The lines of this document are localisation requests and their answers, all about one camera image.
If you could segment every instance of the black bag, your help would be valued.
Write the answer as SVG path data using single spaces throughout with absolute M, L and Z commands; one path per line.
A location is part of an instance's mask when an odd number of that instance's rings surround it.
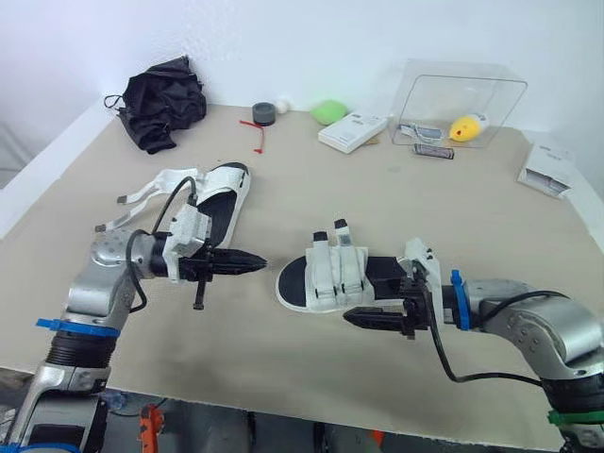
M 105 100 L 107 106 L 110 97 L 124 99 L 126 106 L 118 109 L 118 116 L 126 132 L 139 148 L 155 154 L 176 146 L 170 131 L 188 129 L 206 116 L 206 96 L 201 88 L 189 68 L 189 59 L 180 57 L 131 77 L 122 96 L 107 96 Z

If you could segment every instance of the black cable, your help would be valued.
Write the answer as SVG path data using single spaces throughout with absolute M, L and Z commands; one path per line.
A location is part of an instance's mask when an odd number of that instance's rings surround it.
M 155 405 L 156 408 L 160 408 L 161 405 L 163 405 L 163 403 L 165 403 L 168 400 L 168 398 L 162 398 L 158 404 Z M 119 413 L 117 411 L 109 411 L 109 413 L 112 413 L 113 415 L 117 415 L 118 417 L 124 417 L 124 418 L 131 418 L 131 417 L 140 417 L 141 416 L 141 410 L 143 408 L 141 408 L 137 413 Z
M 111 99 L 112 97 L 115 98 L 115 101 L 113 101 L 113 103 L 111 105 L 107 105 L 108 99 Z M 103 99 L 103 104 L 105 105 L 105 107 L 107 109 L 113 109 L 116 106 L 116 104 L 118 102 L 120 102 L 120 99 L 122 99 L 121 94 L 110 94 L 109 96 L 105 96 L 105 99 Z
M 161 223 L 161 220 L 163 220 L 163 216 L 165 215 L 168 208 L 170 208 L 172 201 L 174 200 L 180 189 L 182 189 L 182 186 L 184 186 L 187 182 L 191 184 L 191 194 L 189 195 L 188 203 L 193 205 L 195 204 L 195 201 L 197 200 L 197 188 L 195 186 L 195 180 L 191 176 L 187 176 L 182 181 L 180 181 L 178 185 L 174 188 L 172 193 L 170 193 L 170 196 L 166 200 L 166 203 L 163 205 L 163 208 L 159 213 L 158 220 L 156 220 L 155 224 L 153 225 L 151 234 L 155 234 L 158 232 L 159 224 Z
M 131 313 L 142 310 L 147 306 L 147 296 L 144 293 L 143 288 L 141 287 L 141 283 L 139 283 L 139 280 L 136 277 L 136 272 L 134 270 L 134 263 L 132 262 L 132 245 L 134 244 L 134 240 L 143 234 L 148 235 L 149 233 L 147 233 L 143 229 L 135 230 L 128 238 L 128 242 L 126 244 L 126 268 L 128 270 L 128 275 L 130 276 L 130 280 L 132 281 L 132 284 L 134 285 L 136 292 L 138 293 L 139 297 L 141 298 L 141 303 L 139 305 L 137 305 L 136 307 L 133 307 L 130 309 Z
M 484 323 L 495 318 L 500 312 L 502 312 L 504 309 L 509 307 L 511 304 L 515 304 L 516 302 L 520 302 L 520 301 L 523 301 L 526 299 L 531 299 L 532 297 L 540 297 L 540 296 L 545 296 L 545 297 L 557 296 L 557 297 L 564 297 L 565 299 L 568 298 L 567 295 L 558 293 L 557 291 L 531 291 L 529 293 L 522 293 L 519 295 L 515 295 L 514 297 L 510 297 L 508 299 L 502 300 L 499 303 L 499 305 L 497 305 L 494 309 L 492 309 L 491 311 L 489 311 L 487 314 L 485 314 L 484 316 L 482 316 L 480 318 L 480 323 L 482 325 L 484 325 Z
M 426 308 L 428 309 L 428 324 L 430 327 L 430 333 L 432 334 L 432 341 L 434 342 L 434 346 L 436 347 L 436 352 L 438 353 L 438 358 L 441 360 L 441 364 L 445 369 L 445 373 L 449 379 L 453 382 L 463 383 L 469 382 L 471 380 L 479 380 L 479 379 L 511 379 L 511 380 L 519 380 L 521 382 L 526 382 L 527 384 L 533 384 L 538 387 L 543 387 L 541 381 L 537 379 L 533 379 L 531 377 L 512 375 L 510 373 L 477 373 L 474 375 L 468 376 L 455 376 L 453 370 L 451 369 L 451 365 L 449 364 L 449 360 L 446 357 L 445 349 L 443 348 L 443 342 L 441 341 L 441 335 L 438 332 L 438 327 L 436 325 L 436 316 L 434 315 L 434 306 L 432 305 L 432 301 L 429 300 L 426 303 Z

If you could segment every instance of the table surface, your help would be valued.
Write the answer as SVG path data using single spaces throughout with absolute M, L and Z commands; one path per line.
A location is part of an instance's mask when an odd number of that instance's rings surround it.
M 173 134 L 178 147 L 148 156 L 113 121 L 0 243 L 0 366 L 33 372 L 52 334 L 35 328 L 58 317 L 70 284 L 89 256 L 94 225 L 125 208 L 163 168 L 208 170 L 240 161 L 250 193 L 231 247 L 265 257 L 268 268 L 216 277 L 206 309 L 193 311 L 194 284 L 143 283 L 146 310 L 127 321 L 112 359 L 109 386 L 364 428 L 461 442 L 556 449 L 545 396 L 504 380 L 450 382 L 427 332 L 416 341 L 366 331 L 340 313 L 304 314 L 275 295 L 279 270 L 304 254 L 311 233 L 345 218 L 356 245 L 394 256 L 421 237 L 437 254 L 444 280 L 505 277 L 571 294 L 603 314 L 601 253 L 571 206 L 515 182 L 529 150 L 503 129 L 482 150 L 454 160 L 415 156 L 381 143 L 342 154 L 316 140 L 320 126 L 290 112 L 266 129 L 241 126 L 249 109 L 211 107 L 192 129 Z M 131 227 L 149 229 L 163 200 Z M 442 336 L 458 374 L 530 375 L 502 339 L 450 327 Z

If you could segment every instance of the black insole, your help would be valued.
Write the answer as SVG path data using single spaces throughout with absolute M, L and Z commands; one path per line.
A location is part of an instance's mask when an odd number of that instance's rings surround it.
M 297 307 L 306 307 L 305 269 L 306 257 L 300 257 L 285 266 L 279 276 L 279 294 Z M 369 257 L 365 274 L 374 287 L 376 300 L 400 297 L 400 279 L 406 274 L 395 257 Z
M 217 246 L 227 234 L 233 217 L 237 194 L 233 191 L 218 193 L 197 205 L 197 210 L 211 219 L 210 245 Z

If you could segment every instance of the white box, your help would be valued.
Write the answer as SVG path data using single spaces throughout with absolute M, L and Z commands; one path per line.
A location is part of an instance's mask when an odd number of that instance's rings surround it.
M 518 182 L 555 198 L 572 189 L 575 156 L 551 140 L 537 140 L 520 170 Z
M 387 120 L 353 111 L 319 132 L 319 142 L 349 154 L 386 128 Z

